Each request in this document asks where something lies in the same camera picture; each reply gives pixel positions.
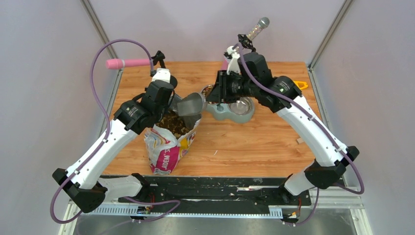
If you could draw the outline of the metal food scoop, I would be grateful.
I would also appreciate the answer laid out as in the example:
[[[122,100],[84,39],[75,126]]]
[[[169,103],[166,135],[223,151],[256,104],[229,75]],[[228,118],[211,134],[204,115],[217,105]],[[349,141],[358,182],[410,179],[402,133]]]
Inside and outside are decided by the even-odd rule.
[[[191,93],[177,103],[177,114],[180,117],[198,115],[206,105],[206,98],[201,93]]]

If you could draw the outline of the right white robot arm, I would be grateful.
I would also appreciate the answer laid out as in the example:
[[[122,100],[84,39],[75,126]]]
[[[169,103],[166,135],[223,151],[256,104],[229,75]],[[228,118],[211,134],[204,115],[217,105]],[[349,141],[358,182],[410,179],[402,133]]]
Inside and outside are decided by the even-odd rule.
[[[346,146],[328,130],[291,78],[273,76],[263,55],[226,52],[225,58],[228,67],[218,71],[206,100],[234,103],[242,97],[255,98],[285,120],[315,156],[311,165],[285,180],[279,191],[281,201],[290,205],[303,191],[335,185],[347,166],[357,158],[359,150],[355,146]]]

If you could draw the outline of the pet food bag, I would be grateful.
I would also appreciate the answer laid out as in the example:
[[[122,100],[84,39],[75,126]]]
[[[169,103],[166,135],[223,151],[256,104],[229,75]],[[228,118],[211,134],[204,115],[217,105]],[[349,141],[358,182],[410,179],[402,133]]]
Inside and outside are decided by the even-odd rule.
[[[182,98],[177,94],[169,112],[152,128],[145,131],[144,143],[150,169],[154,174],[168,175],[188,152],[193,143],[202,116],[180,117],[177,103]]]

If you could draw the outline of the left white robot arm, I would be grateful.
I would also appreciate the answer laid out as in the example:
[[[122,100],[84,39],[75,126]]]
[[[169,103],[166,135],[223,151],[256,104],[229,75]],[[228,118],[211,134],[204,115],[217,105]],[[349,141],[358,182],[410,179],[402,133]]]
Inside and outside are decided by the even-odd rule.
[[[92,212],[103,202],[121,197],[138,202],[149,198],[150,189],[137,173],[122,178],[102,178],[101,174],[129,142],[162,119],[174,88],[162,80],[152,81],[144,93],[122,103],[103,136],[76,163],[54,171],[53,179],[80,211]]]

